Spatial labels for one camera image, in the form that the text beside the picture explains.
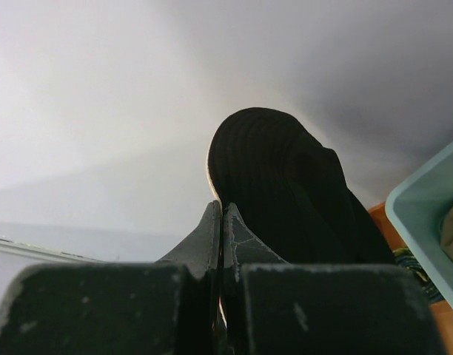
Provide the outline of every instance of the light blue bin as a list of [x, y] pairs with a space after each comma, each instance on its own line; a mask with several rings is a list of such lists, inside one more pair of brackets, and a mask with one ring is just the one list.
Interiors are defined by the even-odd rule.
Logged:
[[453, 206], [453, 142], [403, 181], [386, 214], [453, 308], [453, 262], [440, 247], [440, 224]]

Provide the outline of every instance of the black shoe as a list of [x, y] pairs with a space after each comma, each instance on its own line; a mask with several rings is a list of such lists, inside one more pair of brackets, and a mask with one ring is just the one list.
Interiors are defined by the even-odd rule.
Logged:
[[218, 127], [207, 175], [225, 208], [291, 263], [390, 263], [394, 257], [348, 190], [337, 155], [291, 115], [243, 109]]

